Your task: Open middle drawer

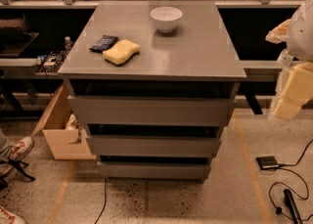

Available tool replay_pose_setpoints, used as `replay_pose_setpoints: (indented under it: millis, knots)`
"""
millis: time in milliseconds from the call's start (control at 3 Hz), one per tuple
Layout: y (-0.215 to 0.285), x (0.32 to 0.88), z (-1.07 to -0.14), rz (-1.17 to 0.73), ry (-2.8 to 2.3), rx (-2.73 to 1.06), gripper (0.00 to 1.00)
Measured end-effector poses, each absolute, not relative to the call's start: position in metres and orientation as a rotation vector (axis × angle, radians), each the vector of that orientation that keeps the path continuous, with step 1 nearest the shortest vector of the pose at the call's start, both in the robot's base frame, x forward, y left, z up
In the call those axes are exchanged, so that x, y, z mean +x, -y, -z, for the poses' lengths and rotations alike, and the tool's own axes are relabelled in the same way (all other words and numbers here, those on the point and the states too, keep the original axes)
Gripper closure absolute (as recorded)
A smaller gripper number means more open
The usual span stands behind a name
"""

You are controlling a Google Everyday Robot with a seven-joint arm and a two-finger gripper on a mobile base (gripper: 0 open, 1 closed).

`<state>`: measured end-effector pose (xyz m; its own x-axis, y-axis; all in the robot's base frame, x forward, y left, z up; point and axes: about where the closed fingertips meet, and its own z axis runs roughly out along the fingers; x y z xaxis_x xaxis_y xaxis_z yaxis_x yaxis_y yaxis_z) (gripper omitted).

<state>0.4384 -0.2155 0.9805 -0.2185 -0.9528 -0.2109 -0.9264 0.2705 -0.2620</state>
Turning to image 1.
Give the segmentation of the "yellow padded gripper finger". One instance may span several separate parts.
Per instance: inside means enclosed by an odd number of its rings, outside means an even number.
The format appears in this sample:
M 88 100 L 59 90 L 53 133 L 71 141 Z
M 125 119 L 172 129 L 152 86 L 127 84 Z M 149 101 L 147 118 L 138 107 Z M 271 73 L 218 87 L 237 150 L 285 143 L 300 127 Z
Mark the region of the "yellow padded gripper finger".
M 303 62 L 294 67 L 284 67 L 277 81 L 270 113 L 280 120 L 291 120 L 312 99 L 313 63 Z
M 288 27 L 291 20 L 285 20 L 270 30 L 265 36 L 265 40 L 271 43 L 279 44 L 287 41 Z

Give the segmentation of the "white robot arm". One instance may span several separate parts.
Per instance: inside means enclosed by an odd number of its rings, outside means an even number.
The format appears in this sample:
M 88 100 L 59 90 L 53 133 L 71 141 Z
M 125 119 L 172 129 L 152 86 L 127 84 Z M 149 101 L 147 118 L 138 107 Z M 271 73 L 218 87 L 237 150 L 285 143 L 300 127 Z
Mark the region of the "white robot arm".
M 287 43 L 277 59 L 283 70 L 271 114 L 280 120 L 290 120 L 313 99 L 313 0 L 305 0 L 290 19 L 272 29 L 265 39 Z

